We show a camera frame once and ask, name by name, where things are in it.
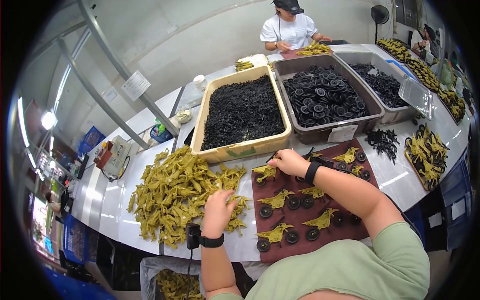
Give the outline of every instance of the black cap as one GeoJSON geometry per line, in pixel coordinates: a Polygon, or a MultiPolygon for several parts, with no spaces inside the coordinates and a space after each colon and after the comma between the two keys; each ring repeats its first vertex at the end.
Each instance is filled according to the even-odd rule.
{"type": "Polygon", "coordinates": [[[297,0],[273,0],[272,3],[293,15],[305,12],[305,10],[300,8],[297,0]]]}
{"type": "Polygon", "coordinates": [[[435,40],[435,38],[437,37],[437,35],[435,34],[435,30],[433,30],[431,27],[429,27],[427,24],[424,24],[425,25],[425,30],[427,31],[428,33],[428,36],[430,37],[430,39],[432,41],[435,40]]]}

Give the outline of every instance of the worker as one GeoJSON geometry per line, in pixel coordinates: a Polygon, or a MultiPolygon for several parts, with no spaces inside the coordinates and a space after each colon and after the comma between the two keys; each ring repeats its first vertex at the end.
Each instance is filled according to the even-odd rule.
{"type": "Polygon", "coordinates": [[[276,15],[266,20],[260,32],[265,49],[277,52],[308,46],[308,38],[315,41],[332,41],[319,34],[313,20],[304,15],[297,0],[274,0],[276,15]]]}
{"type": "MultiPolygon", "coordinates": [[[[280,150],[276,156],[278,159],[268,162],[270,166],[312,181],[360,217],[373,247],[357,240],[336,240],[311,253],[284,258],[268,267],[246,299],[425,298],[430,284],[427,253],[390,199],[367,181],[318,167],[294,150],[280,150]]],[[[216,239],[223,237],[222,232],[235,208],[234,202],[225,204],[232,193],[220,190],[207,200],[201,235],[212,243],[210,245],[218,245],[216,239]]],[[[201,254],[206,299],[241,300],[225,247],[202,246],[201,254]]]]}
{"type": "Polygon", "coordinates": [[[61,208],[60,203],[53,202],[52,193],[45,193],[45,198],[47,200],[47,206],[53,211],[55,219],[61,222],[61,208]]]}
{"type": "Polygon", "coordinates": [[[435,31],[429,27],[427,24],[424,24],[423,31],[415,30],[412,33],[412,40],[410,41],[410,47],[412,51],[418,56],[421,55],[421,50],[425,49],[427,52],[431,53],[430,43],[433,42],[436,38],[435,31]]]}

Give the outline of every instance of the beige plastic tray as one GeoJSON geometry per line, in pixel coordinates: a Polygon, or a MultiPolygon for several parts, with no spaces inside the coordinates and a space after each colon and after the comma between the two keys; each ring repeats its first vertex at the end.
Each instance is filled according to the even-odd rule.
{"type": "Polygon", "coordinates": [[[270,66],[258,66],[231,75],[223,76],[218,79],[212,80],[208,83],[204,98],[202,100],[202,106],[200,107],[200,113],[198,115],[197,123],[195,125],[195,131],[192,138],[192,154],[206,160],[208,163],[218,163],[222,161],[228,161],[253,155],[265,154],[275,152],[280,149],[284,149],[288,143],[288,136],[292,132],[290,121],[288,120],[287,110],[282,101],[282,97],[278,90],[278,87],[273,78],[270,66]],[[267,136],[261,139],[245,141],[236,144],[225,145],[218,148],[200,151],[202,143],[204,141],[205,121],[210,109],[210,96],[219,87],[233,83],[243,83],[250,80],[258,79],[264,75],[270,77],[270,82],[275,93],[276,102],[280,109],[280,114],[283,120],[283,126],[285,131],[281,134],[267,136]]]}

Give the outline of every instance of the paper sign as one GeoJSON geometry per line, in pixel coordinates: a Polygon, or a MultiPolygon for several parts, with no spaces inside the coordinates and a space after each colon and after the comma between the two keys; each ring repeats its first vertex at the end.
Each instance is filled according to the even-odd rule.
{"type": "Polygon", "coordinates": [[[112,86],[103,94],[103,99],[106,102],[111,102],[118,95],[117,90],[112,86]]]}
{"type": "Polygon", "coordinates": [[[452,221],[465,213],[465,199],[452,204],[452,221]]]}
{"type": "Polygon", "coordinates": [[[137,100],[150,86],[148,80],[138,71],[121,86],[122,90],[133,100],[137,100]]]}
{"type": "Polygon", "coordinates": [[[430,228],[442,224],[442,213],[436,213],[433,216],[428,217],[428,222],[430,223],[430,228]]]}
{"type": "Polygon", "coordinates": [[[333,128],[332,132],[328,136],[328,142],[331,143],[350,141],[351,139],[353,139],[353,135],[355,134],[357,128],[358,125],[333,128]]]}

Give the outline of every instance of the window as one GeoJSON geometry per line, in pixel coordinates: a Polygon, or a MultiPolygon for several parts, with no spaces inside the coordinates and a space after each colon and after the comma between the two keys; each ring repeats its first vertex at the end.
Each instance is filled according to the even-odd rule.
{"type": "Polygon", "coordinates": [[[396,21],[417,29],[417,1],[395,0],[396,21]]]}

